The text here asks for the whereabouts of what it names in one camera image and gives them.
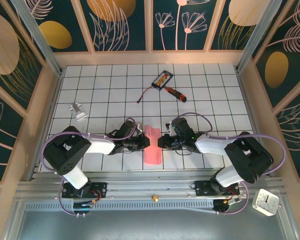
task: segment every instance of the leaf line drawing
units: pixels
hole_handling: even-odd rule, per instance
[[[96,51],[125,51],[129,44],[130,32],[126,14],[114,1],[113,12],[106,0],[92,0],[93,12],[89,13],[94,24],[93,45]]]
[[[198,33],[207,30],[207,24],[204,24],[205,21],[205,12],[194,12],[192,13],[190,18],[189,12],[185,12],[182,14],[182,24],[185,32],[184,50],[187,50],[188,34]]]
[[[52,0],[24,0],[34,19],[44,20],[53,8]]]
[[[266,47],[282,43],[286,52],[298,52],[300,53],[300,0],[297,3],[294,14],[283,21],[279,27],[285,24],[287,21],[293,18],[295,26],[292,26],[285,34],[284,38],[272,43],[269,43]]]
[[[178,11],[176,14],[176,25],[175,25],[175,50],[178,50],[178,27],[179,27],[181,7],[186,5],[205,4],[210,2],[210,0],[176,0],[176,2],[178,4]]]
[[[300,103],[283,109],[277,120],[288,149],[300,151]]]
[[[160,12],[158,12],[155,14],[155,19],[160,28],[163,50],[166,50],[162,29],[172,27],[176,24],[176,22],[173,21],[174,18],[172,17],[171,12],[170,13],[165,12],[162,15]]]

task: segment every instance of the alarm clock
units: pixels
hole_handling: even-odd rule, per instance
[[[275,215],[278,206],[279,197],[262,188],[255,193],[252,201],[252,207],[266,216]]]

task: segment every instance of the screwdriver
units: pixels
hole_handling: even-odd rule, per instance
[[[164,86],[164,89],[170,93],[171,95],[175,96],[177,99],[179,99],[181,102],[185,103],[187,101],[187,98],[185,95],[183,95],[181,92],[178,92],[177,90],[172,89],[171,87]]]

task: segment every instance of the pink object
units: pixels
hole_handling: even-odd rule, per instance
[[[144,149],[144,163],[152,165],[162,164],[162,149],[158,147],[161,130],[147,125],[145,126],[145,136],[150,140],[150,146]]]

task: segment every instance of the purple cable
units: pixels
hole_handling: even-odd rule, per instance
[[[245,190],[246,190],[246,200],[245,200],[245,203],[244,205],[237,211],[233,211],[233,212],[223,212],[221,214],[223,215],[232,215],[232,214],[237,214],[237,213],[240,213],[243,209],[246,208],[246,206],[248,205],[248,201],[249,201],[249,190],[248,190],[248,187],[247,185],[244,183],[244,182],[240,182],[244,187],[245,187]]]
[[[121,140],[125,140],[130,138],[136,131],[137,128],[137,124],[136,121],[132,118],[132,117],[128,117],[126,120],[132,120],[134,123],[134,127],[133,127],[133,131],[131,133],[129,133],[127,136],[125,137],[120,137],[120,138],[112,138],[112,137],[107,137],[105,136],[104,139],[107,140],[112,140],[112,141],[121,141]],[[49,171],[54,172],[55,170],[53,168],[50,168],[46,165],[45,161],[44,161],[44,151],[48,145],[48,143],[50,143],[53,139],[55,139],[56,137],[62,136],[62,135],[79,135],[82,137],[90,137],[92,139],[100,139],[102,138],[102,136],[99,135],[93,135],[93,134],[88,134],[88,133],[82,133],[82,132],[77,132],[77,131],[63,131],[63,132],[59,132],[51,137],[48,138],[47,141],[45,141],[45,143],[43,144],[42,148],[41,148],[41,153],[40,153],[40,162],[42,163],[42,165]]]

